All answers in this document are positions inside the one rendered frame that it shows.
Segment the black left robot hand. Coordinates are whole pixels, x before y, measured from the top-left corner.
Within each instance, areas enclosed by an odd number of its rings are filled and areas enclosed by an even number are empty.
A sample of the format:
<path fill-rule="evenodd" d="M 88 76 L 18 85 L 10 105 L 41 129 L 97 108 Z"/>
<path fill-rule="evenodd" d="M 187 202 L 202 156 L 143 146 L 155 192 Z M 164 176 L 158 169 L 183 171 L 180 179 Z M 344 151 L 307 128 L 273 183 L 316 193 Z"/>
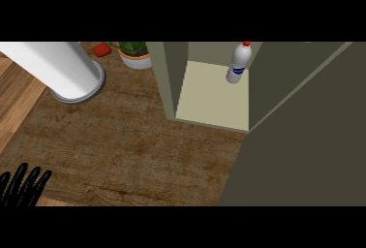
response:
<path fill-rule="evenodd" d="M 7 171 L 0 174 L 0 207 L 35 206 L 47 181 L 52 177 L 49 170 L 40 173 L 35 167 L 25 173 L 28 163 L 22 163 L 15 174 Z"/>

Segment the red pepper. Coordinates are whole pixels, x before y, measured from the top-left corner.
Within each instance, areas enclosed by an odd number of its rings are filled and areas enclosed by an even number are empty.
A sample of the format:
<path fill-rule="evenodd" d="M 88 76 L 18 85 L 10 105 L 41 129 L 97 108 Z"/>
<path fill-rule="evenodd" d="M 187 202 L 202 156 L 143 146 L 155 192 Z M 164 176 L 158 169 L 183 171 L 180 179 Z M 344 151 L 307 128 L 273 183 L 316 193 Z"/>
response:
<path fill-rule="evenodd" d="M 93 53 L 97 57 L 103 57 L 112 53 L 112 49 L 106 43 L 99 43 L 93 47 Z"/>

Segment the grey open cabinet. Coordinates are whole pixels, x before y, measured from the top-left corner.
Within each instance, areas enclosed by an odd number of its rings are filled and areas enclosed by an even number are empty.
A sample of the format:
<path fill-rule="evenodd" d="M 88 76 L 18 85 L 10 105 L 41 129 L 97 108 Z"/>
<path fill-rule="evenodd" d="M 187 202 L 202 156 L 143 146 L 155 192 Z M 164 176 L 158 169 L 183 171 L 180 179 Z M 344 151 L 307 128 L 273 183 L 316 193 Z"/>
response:
<path fill-rule="evenodd" d="M 235 42 L 149 42 L 170 120 L 249 133 L 350 46 L 254 42 L 240 80 L 226 80 Z"/>

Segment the green plant in white pot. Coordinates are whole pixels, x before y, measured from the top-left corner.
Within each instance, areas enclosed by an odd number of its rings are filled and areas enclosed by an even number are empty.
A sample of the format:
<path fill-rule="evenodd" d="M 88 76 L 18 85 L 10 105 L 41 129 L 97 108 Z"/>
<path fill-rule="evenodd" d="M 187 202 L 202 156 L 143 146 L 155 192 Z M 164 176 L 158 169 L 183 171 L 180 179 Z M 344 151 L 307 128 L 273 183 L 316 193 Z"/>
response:
<path fill-rule="evenodd" d="M 112 43 L 124 65 L 134 70 L 144 70 L 152 67 L 152 59 L 144 42 Z"/>

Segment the white water bottle red cap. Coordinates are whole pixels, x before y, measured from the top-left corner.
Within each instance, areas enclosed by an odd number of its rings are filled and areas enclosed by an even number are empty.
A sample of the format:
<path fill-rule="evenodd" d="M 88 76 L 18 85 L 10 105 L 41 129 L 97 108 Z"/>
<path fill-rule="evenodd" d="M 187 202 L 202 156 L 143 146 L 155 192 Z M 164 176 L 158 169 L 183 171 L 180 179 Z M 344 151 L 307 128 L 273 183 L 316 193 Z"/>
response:
<path fill-rule="evenodd" d="M 252 43 L 242 42 L 233 51 L 232 63 L 227 69 L 226 79 L 230 83 L 237 83 L 252 57 Z"/>

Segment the dark grey cabinet door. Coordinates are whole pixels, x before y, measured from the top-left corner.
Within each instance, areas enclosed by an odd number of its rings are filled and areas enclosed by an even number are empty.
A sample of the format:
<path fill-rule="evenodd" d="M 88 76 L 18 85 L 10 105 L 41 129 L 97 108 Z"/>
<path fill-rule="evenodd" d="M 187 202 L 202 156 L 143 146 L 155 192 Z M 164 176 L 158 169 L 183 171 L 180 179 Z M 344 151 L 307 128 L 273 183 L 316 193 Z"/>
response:
<path fill-rule="evenodd" d="M 366 205 L 366 43 L 251 131 L 221 205 Z"/>

